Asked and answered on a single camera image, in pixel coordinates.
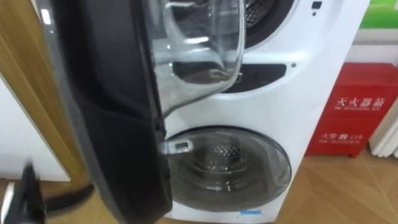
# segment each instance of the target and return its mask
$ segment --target white wall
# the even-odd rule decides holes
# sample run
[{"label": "white wall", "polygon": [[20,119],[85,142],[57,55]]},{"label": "white wall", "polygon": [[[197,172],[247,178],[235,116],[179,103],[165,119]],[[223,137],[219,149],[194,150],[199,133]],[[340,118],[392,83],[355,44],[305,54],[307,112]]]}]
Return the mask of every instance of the white wall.
[{"label": "white wall", "polygon": [[398,66],[398,44],[352,45],[346,62],[391,63]]},{"label": "white wall", "polygon": [[42,180],[70,180],[0,73],[0,178],[19,179],[28,160]]}]

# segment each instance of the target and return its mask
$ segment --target washing machine door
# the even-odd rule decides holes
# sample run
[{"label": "washing machine door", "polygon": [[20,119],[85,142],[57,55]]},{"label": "washing machine door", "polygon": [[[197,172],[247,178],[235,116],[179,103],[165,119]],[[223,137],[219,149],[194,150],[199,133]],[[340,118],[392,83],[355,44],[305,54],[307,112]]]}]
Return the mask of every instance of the washing machine door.
[{"label": "washing machine door", "polygon": [[233,126],[204,126],[176,134],[193,151],[169,157],[173,199],[212,212],[260,207],[284,192],[289,158],[271,138]]},{"label": "washing machine door", "polygon": [[91,180],[121,223],[154,223],[172,206],[164,117],[234,83],[243,0],[38,5]]}]

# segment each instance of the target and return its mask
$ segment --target white washing machine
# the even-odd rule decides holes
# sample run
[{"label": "white washing machine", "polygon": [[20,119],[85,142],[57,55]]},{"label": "white washing machine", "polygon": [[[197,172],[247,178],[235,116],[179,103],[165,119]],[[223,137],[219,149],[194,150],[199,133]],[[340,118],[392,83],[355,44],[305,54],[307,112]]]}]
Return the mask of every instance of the white washing machine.
[{"label": "white washing machine", "polygon": [[173,209],[166,217],[276,220],[369,0],[276,2],[288,10],[276,15],[277,27],[248,28],[236,84],[166,119],[168,138],[196,147],[169,159]]}]

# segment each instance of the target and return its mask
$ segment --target washing machine drum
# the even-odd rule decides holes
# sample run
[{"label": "washing machine drum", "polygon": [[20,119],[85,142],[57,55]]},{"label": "washing machine drum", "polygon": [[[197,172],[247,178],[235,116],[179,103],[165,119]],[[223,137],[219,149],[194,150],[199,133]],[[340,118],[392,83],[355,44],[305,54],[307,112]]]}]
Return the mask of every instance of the washing machine drum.
[{"label": "washing machine drum", "polygon": [[230,212],[258,207],[288,186],[291,168],[284,150],[250,130],[214,126],[192,129],[193,152],[169,158],[173,200],[200,210]]},{"label": "washing machine drum", "polygon": [[[208,10],[207,2],[211,0],[172,0],[173,14],[176,21],[184,21],[195,13]],[[267,39],[285,20],[294,0],[245,0],[246,5],[246,48],[252,47]],[[197,32],[205,27],[198,27]]]}]

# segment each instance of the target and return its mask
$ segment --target red box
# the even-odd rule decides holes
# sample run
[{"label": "red box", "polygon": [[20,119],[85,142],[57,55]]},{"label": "red box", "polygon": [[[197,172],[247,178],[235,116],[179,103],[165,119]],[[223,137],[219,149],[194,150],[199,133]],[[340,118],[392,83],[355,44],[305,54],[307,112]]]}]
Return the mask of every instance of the red box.
[{"label": "red box", "polygon": [[323,110],[326,118],[381,119],[398,95],[398,71],[386,63],[346,63]]},{"label": "red box", "polygon": [[397,96],[398,70],[393,65],[344,64],[305,155],[356,157]]},{"label": "red box", "polygon": [[311,154],[347,154],[356,157],[368,143],[379,124],[371,119],[322,119],[312,136],[306,156]]}]

